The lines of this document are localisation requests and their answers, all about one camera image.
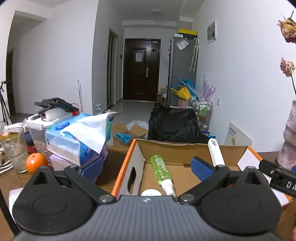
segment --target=pink vase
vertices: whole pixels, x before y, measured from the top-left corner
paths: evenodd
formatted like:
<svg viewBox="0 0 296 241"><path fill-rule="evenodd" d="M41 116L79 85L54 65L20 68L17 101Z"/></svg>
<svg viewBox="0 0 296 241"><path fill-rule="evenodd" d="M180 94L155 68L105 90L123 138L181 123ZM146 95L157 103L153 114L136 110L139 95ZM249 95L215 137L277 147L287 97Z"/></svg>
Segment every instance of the pink vase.
<svg viewBox="0 0 296 241"><path fill-rule="evenodd" d="M292 109L284 130L284 144L279 152L278 163L289 170L296 166L296 100L293 100Z"/></svg>

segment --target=orange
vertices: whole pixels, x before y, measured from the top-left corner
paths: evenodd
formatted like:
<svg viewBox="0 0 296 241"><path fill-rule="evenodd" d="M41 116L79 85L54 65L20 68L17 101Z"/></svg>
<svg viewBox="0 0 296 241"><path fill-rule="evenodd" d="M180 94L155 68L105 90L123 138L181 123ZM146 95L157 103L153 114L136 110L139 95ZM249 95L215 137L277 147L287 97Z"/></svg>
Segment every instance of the orange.
<svg viewBox="0 0 296 241"><path fill-rule="evenodd" d="M48 166L48 161L41 153L32 153L26 160L26 169L30 175L33 175L41 166Z"/></svg>

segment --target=white handle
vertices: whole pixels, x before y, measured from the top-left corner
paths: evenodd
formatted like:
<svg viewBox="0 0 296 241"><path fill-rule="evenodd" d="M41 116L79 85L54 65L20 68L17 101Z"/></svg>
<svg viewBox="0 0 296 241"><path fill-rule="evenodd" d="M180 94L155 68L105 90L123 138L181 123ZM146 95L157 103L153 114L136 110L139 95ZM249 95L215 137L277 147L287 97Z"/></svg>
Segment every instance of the white handle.
<svg viewBox="0 0 296 241"><path fill-rule="evenodd" d="M218 142L211 138L207 145L210 150L213 166L215 167L217 165L225 165Z"/></svg>

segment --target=refrigerator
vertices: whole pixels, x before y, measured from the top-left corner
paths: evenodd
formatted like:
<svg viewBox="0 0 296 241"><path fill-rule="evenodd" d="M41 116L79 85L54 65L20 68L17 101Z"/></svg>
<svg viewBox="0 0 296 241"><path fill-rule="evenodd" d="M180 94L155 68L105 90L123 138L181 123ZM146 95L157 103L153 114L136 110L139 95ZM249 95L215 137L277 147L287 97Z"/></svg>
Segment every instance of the refrigerator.
<svg viewBox="0 0 296 241"><path fill-rule="evenodd" d="M170 61L169 61L169 74L168 74L168 92L166 107L178 107L178 98L170 90L174 85L177 85L180 81L178 78L191 80L195 86L196 68L194 69L194 61L192 70L190 70L191 60L193 57L195 40L189 40L189 45L180 50L176 45L176 42L182 38L172 37L170 41Z"/></svg>

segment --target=table surface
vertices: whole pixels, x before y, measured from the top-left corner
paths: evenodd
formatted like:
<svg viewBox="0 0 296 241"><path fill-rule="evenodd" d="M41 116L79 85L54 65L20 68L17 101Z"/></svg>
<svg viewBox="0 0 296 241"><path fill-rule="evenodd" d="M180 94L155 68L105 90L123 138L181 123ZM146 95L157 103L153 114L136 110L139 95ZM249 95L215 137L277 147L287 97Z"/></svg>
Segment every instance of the table surface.
<svg viewBox="0 0 296 241"><path fill-rule="evenodd" d="M111 193L128 148L108 146L108 150L109 154L104 163L103 172L98 177L96 184ZM259 153L262 158L273 163L276 163L277 154L278 152ZM0 188L7 204L9 191L24 187L29 179L29 174L17 174L13 169L0 176ZM295 226L295 216L293 215L295 212L296 199L284 210L275 230L275 233L284 241L290 241L290 233ZM9 241L14 237L2 212L0 212L0 228L0 241Z"/></svg>

